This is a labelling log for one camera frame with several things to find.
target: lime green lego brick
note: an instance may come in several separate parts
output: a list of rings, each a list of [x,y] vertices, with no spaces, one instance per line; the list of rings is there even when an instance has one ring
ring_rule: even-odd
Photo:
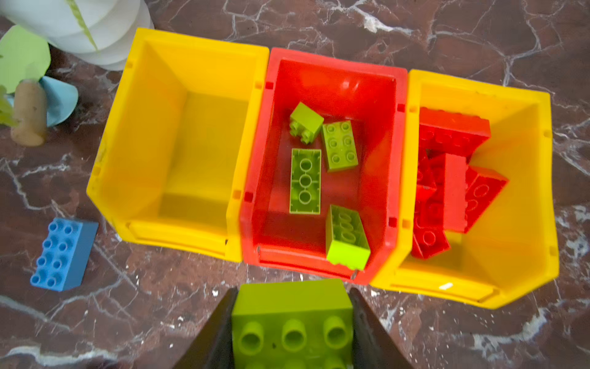
[[[320,134],[323,123],[324,118],[321,115],[304,103],[299,103],[291,113],[291,123],[289,124],[291,136],[300,136],[301,142],[309,145]]]
[[[339,279],[242,285],[231,315],[235,367],[346,369],[352,319]]]
[[[365,270],[371,248],[358,212],[330,205],[326,217],[326,254],[334,265]]]
[[[291,214],[320,214],[322,150],[291,150]]]
[[[343,171],[359,165],[349,120],[323,125],[322,136],[328,172]]]

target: red duplo brick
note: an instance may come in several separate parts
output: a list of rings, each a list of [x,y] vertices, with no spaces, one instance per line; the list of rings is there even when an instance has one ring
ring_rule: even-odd
[[[419,145],[422,148],[469,156],[490,136],[487,119],[420,108]]]
[[[418,259],[428,259],[451,248],[442,228],[421,227],[419,218],[420,203],[416,202],[414,213],[414,240],[412,242],[412,256]]]
[[[430,159],[437,191],[420,210],[421,227],[438,227],[444,230],[465,232],[466,172],[465,157],[441,154]]]
[[[466,220],[465,233],[480,218],[492,201],[508,183],[508,178],[496,171],[477,166],[469,166],[466,173]]]
[[[418,175],[416,180],[416,201],[426,201],[437,191],[434,176],[425,149],[418,149]]]

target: red storage bin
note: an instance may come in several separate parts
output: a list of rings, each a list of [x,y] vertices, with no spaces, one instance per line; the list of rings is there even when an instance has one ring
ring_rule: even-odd
[[[272,49],[240,213],[245,262],[363,285],[371,281],[395,248],[402,226],[406,92],[402,68]],[[324,116],[325,123],[350,120],[359,158],[358,167],[330,174],[322,162],[320,215],[289,214],[291,149],[322,148],[321,138],[303,145],[289,135],[289,115],[299,102]],[[364,271],[326,260],[331,204],[360,213],[371,247]]]

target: storage bin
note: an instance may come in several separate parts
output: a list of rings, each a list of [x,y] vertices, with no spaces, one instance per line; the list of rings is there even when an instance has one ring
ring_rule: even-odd
[[[270,54],[240,223],[244,261],[367,284],[395,248],[407,71],[274,48]],[[319,215],[289,213],[292,148],[289,115],[299,102],[326,118],[351,120],[359,165],[327,173],[322,161]],[[330,205],[360,213],[371,256],[364,271],[326,260]]]
[[[470,165],[510,182],[467,234],[445,232],[451,250],[441,255],[413,258],[412,227],[400,229],[371,285],[495,309],[557,277],[549,94],[410,71],[402,183],[412,185],[401,189],[402,218],[414,213],[420,107],[489,119],[491,138]]]
[[[88,182],[123,240],[242,260],[268,48],[139,29]]]

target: blue lego brick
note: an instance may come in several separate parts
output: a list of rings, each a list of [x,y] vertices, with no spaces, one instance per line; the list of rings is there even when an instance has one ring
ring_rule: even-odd
[[[79,286],[98,228],[93,221],[53,219],[31,285],[54,291]]]

